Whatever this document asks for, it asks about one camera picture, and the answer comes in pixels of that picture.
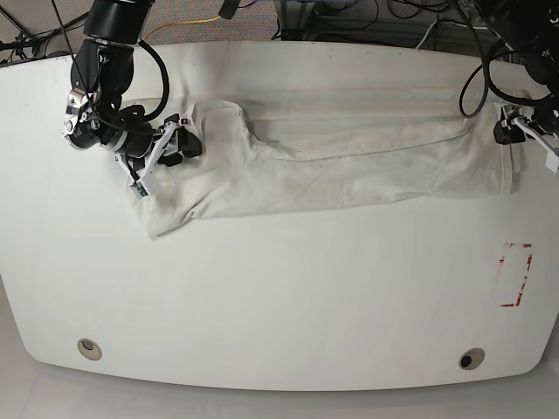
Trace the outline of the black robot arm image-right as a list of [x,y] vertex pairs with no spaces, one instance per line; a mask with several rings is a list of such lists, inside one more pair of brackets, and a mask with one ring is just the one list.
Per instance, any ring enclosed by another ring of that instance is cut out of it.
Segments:
[[[483,24],[499,42],[480,54],[487,88],[510,104],[531,107],[531,122],[544,134],[558,133],[558,2],[557,1],[472,1]],[[515,97],[498,88],[491,79],[490,65],[507,47],[523,60],[528,75],[546,86],[541,99]]]

